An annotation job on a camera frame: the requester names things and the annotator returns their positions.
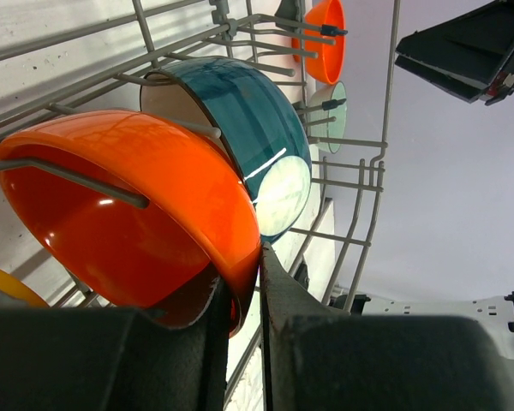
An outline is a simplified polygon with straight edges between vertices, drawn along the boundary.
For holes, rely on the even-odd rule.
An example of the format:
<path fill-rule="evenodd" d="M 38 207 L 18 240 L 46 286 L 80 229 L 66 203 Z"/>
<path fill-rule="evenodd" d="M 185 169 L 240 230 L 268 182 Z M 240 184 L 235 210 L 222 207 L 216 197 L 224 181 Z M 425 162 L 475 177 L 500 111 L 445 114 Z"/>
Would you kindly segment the teal white bowl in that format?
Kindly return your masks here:
<path fill-rule="evenodd" d="M 274 243 L 301 216 L 310 194 L 307 136 L 282 91 L 257 68 L 227 57 L 196 57 L 145 76 L 140 109 L 218 128 L 213 147 L 239 175 L 260 236 Z"/>

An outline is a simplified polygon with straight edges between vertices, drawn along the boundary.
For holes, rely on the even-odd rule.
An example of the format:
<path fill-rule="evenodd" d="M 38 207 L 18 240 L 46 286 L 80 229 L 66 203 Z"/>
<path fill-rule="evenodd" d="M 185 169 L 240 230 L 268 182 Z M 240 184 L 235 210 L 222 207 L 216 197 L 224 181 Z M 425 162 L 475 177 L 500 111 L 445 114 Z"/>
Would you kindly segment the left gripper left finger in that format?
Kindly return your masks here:
<path fill-rule="evenodd" d="M 136 308 L 0 308 L 0 410 L 220 410 L 230 294 L 175 329 Z"/>

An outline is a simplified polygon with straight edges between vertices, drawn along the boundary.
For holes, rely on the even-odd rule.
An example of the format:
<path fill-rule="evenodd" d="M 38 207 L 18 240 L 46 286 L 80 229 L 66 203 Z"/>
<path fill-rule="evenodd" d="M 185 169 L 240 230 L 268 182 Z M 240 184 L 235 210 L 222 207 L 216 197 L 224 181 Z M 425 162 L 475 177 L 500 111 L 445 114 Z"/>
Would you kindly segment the orange white bowl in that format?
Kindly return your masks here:
<path fill-rule="evenodd" d="M 141 195 L 139 208 L 29 166 L 0 186 L 38 242 L 118 306 L 149 308 L 210 270 L 231 293 L 230 333 L 254 292 L 260 231 L 251 199 L 203 136 L 132 110 L 64 116 L 16 132 L 0 161 L 36 158 Z"/>

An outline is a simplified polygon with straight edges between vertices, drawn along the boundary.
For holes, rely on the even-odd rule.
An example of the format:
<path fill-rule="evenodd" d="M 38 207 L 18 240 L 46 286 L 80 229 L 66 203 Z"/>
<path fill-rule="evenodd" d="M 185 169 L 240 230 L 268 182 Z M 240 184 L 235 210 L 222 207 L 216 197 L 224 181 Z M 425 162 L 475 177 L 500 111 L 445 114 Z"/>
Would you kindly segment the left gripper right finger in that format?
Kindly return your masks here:
<path fill-rule="evenodd" d="M 473 319 L 325 306 L 270 245 L 260 259 L 260 306 L 268 410 L 514 410 L 513 380 Z"/>

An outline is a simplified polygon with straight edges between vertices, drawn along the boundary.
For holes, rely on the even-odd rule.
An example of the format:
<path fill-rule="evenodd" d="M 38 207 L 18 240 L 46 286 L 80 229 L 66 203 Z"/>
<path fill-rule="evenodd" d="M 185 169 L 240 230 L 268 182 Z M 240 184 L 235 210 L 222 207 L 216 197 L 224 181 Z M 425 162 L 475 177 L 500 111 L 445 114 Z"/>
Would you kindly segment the pale green ceramic bowl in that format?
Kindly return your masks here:
<path fill-rule="evenodd" d="M 340 101 L 335 108 L 324 110 L 322 105 L 330 100 Z M 318 107 L 316 111 L 307 114 L 307 119 L 311 123 L 307 127 L 310 137 L 319 138 L 318 148 L 321 151 L 331 154 L 336 153 L 340 144 L 333 142 L 323 142 L 322 139 L 342 139 L 346 129 L 347 104 L 346 88 L 342 81 L 333 85 L 324 86 L 317 90 L 308 102 L 309 107 Z"/>

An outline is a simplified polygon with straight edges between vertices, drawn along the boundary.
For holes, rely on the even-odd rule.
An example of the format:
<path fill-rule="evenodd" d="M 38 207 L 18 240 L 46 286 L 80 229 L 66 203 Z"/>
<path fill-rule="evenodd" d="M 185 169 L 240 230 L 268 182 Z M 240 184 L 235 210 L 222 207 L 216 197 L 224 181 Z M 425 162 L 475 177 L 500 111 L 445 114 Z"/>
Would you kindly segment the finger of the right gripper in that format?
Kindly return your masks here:
<path fill-rule="evenodd" d="M 482 100 L 485 102 L 485 105 L 492 105 L 514 93 L 513 89 L 503 85 L 493 84 L 487 89 L 476 88 L 403 56 L 396 58 L 395 65 L 466 103 L 474 103 L 477 100 Z"/>
<path fill-rule="evenodd" d="M 493 80 L 513 50 L 514 1 L 492 1 L 397 45 L 401 57 L 472 81 Z"/>

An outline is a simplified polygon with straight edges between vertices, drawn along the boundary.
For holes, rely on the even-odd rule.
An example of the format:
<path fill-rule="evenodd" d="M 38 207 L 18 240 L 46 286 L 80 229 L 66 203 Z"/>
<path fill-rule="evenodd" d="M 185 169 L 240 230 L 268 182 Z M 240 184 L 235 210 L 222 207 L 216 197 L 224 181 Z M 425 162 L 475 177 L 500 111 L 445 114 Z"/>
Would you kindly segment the orange plastic bowl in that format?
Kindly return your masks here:
<path fill-rule="evenodd" d="M 305 22 L 317 27 L 346 29 L 344 6 L 339 0 L 319 1 L 304 16 Z M 312 51 L 317 57 L 305 57 L 306 72 L 324 84 L 332 85 L 340 78 L 345 57 L 345 34 L 330 36 L 320 31 L 305 29 L 309 39 L 304 40 L 305 51 Z"/>

